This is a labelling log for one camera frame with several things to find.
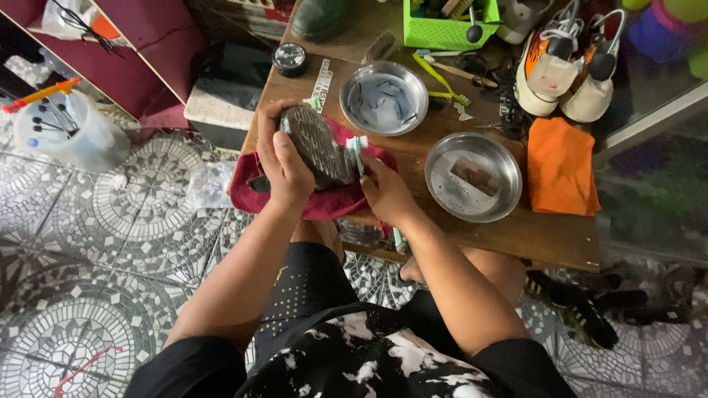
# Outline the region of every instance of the metal bowl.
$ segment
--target metal bowl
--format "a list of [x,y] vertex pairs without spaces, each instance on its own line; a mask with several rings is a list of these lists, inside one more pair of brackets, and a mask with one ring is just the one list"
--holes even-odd
[[342,85],[339,103],[357,128],[391,137],[421,124],[428,112],[428,90],[405,66],[376,61],[359,68]]
[[[501,179],[501,187],[494,197],[450,173],[461,156]],[[474,132],[449,135],[435,144],[426,159],[426,183],[443,209],[470,222],[504,218],[519,203],[523,184],[521,170],[508,149]]]

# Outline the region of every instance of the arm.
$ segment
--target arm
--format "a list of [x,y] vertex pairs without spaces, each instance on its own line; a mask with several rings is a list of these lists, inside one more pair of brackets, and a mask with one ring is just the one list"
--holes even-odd
[[408,238],[457,345],[473,356],[497,341],[529,338],[509,301],[423,213],[401,177],[380,161],[362,160],[374,173],[362,182],[369,205],[378,218]]
[[245,350],[263,313],[290,237],[314,191],[314,177],[290,138],[275,131],[278,101],[258,112],[258,158],[270,180],[268,204],[185,304],[165,347],[191,336],[220,336]]

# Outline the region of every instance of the orange towel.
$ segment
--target orange towel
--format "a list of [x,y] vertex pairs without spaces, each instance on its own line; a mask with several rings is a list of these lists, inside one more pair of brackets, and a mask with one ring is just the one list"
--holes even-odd
[[600,211],[591,166],[595,139],[563,118],[536,119],[529,131],[528,181],[535,212]]

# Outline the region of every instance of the black cloth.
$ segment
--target black cloth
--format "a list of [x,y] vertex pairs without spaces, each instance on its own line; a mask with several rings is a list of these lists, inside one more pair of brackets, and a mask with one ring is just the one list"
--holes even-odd
[[127,398],[574,397],[543,347],[500,341],[462,361],[429,292],[399,311],[359,302],[335,253],[291,244],[246,376],[216,337],[173,343],[142,366]]

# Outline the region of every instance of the green plastic organizer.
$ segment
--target green plastic organizer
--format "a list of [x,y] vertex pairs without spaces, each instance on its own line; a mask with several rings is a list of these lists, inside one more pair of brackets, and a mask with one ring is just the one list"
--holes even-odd
[[496,32],[499,25],[489,25],[485,22],[499,21],[499,8],[496,0],[476,1],[484,5],[484,20],[479,22],[484,35],[479,42],[467,41],[469,21],[450,21],[447,19],[413,18],[411,17],[411,1],[404,0],[403,31],[406,47],[433,48],[440,50],[476,50]]

